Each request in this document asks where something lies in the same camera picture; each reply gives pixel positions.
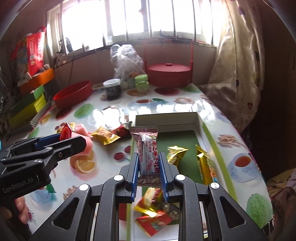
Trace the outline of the person left hand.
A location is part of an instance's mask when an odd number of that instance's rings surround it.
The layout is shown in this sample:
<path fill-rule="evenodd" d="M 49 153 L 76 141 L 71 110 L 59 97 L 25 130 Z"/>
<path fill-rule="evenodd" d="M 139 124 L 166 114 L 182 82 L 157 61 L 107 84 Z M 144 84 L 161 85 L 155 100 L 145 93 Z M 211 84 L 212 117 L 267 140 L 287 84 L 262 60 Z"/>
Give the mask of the person left hand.
<path fill-rule="evenodd" d="M 23 223 L 23 224 L 27 224 L 29 221 L 29 209 L 28 206 L 26 204 L 26 200 L 25 197 L 19 197 L 17 199 L 14 200 L 14 204 L 13 207 L 15 207 L 17 209 L 17 215 L 19 220 Z M 10 219 L 12 218 L 12 213 L 9 209 L 5 208 L 5 207 L 1 207 L 1 217 L 4 220 Z"/>

